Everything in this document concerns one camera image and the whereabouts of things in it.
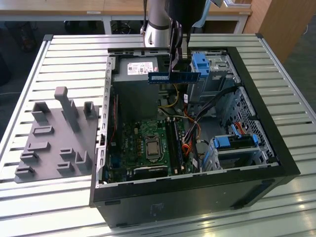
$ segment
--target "floor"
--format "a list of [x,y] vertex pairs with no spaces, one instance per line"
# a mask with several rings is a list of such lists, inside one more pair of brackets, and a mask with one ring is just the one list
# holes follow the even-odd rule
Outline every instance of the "floor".
[[[97,22],[96,28],[91,29],[85,23],[78,26],[82,34],[103,34],[102,22]],[[19,93],[31,70],[45,34],[67,35],[63,22],[37,22],[32,23],[34,35],[38,42],[37,49],[30,53],[22,52],[12,40],[4,23],[0,22],[0,54],[12,72],[11,80],[0,86],[0,138],[19,98]],[[313,17],[307,32],[301,37],[292,54],[285,62],[284,67],[301,90],[311,107],[316,111],[316,16]]]

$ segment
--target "green circuit board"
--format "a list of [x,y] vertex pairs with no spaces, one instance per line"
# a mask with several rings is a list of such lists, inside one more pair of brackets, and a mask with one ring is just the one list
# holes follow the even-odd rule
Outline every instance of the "green circuit board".
[[[184,134],[183,122],[177,122],[180,136]],[[147,143],[151,138],[158,138],[160,157],[147,159]],[[150,165],[170,167],[168,143],[164,120],[145,120],[138,123],[126,123],[122,134],[122,166],[134,168]]]
[[[177,121],[178,135],[185,134],[182,120]],[[126,180],[123,170],[129,171],[144,166],[165,165],[171,175],[168,140],[165,120],[143,120],[137,123],[124,123],[121,140],[119,167],[110,171],[114,182]]]

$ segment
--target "black cable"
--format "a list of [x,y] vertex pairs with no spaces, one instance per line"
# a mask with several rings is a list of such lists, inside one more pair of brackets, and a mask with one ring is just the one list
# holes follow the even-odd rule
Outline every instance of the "black cable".
[[211,108],[213,108],[224,95],[235,92],[237,89],[238,89],[238,86],[228,87],[228,88],[222,90],[221,92],[217,93],[217,95],[215,95],[210,101],[205,103],[205,105],[202,107],[202,109],[198,112],[197,116],[195,117],[193,125],[188,130],[187,134],[185,135],[185,137],[184,137],[185,143],[189,142],[193,131],[195,131],[196,124],[197,124],[197,122],[199,122],[199,120],[202,118],[202,116],[204,116],[207,113],[207,111],[209,111]]
[[205,141],[205,140],[200,140],[200,141],[209,146],[209,142],[208,141]]
[[143,23],[144,31],[146,31],[146,28],[147,28],[146,15],[147,15],[147,0],[144,0],[144,23]]
[[198,150],[197,150],[197,139],[196,139],[196,131],[193,132],[192,138],[192,147],[193,147],[193,159],[197,161],[197,172],[199,172],[199,158],[198,158]]
[[199,160],[204,160],[204,158],[201,158],[201,156],[205,155],[205,153],[201,153],[198,155]]
[[131,27],[129,26],[128,22],[125,23],[125,22],[117,21],[116,23],[111,25],[111,28],[112,28],[113,34],[119,33],[119,34],[128,35],[131,32]]
[[[170,99],[170,97],[168,96],[168,97],[167,97],[167,104],[168,104],[168,105],[171,105],[169,99]],[[176,115],[179,115],[179,114],[177,113],[176,109],[174,108],[174,106],[170,107],[170,109],[172,109]]]
[[175,115],[172,115],[171,113],[167,112],[165,109],[163,108],[159,108],[160,110],[162,110],[163,112],[165,112],[168,116],[173,117],[173,116],[180,116],[178,113],[176,113]]

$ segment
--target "aluminum extrusion table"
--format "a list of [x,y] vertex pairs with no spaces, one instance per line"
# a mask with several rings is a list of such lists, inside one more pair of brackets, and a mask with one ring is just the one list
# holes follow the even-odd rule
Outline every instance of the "aluminum extrusion table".
[[191,46],[236,46],[301,175],[252,207],[110,229],[89,208],[91,176],[16,184],[35,101],[50,108],[56,86],[77,106],[102,105],[108,48],[143,47],[138,35],[54,36],[42,43],[0,143],[0,236],[297,236],[316,234],[316,116],[264,39],[255,35],[193,35]]

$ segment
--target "yellow wire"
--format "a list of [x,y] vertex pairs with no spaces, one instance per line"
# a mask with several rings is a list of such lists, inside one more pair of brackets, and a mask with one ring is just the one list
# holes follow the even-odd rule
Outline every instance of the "yellow wire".
[[176,89],[177,91],[177,98],[176,98],[176,101],[174,103],[172,103],[171,105],[162,105],[162,106],[158,106],[158,108],[171,108],[173,107],[175,104],[178,103],[178,100],[179,100],[179,91],[178,91],[178,88],[176,87],[175,84],[173,84],[174,88]]

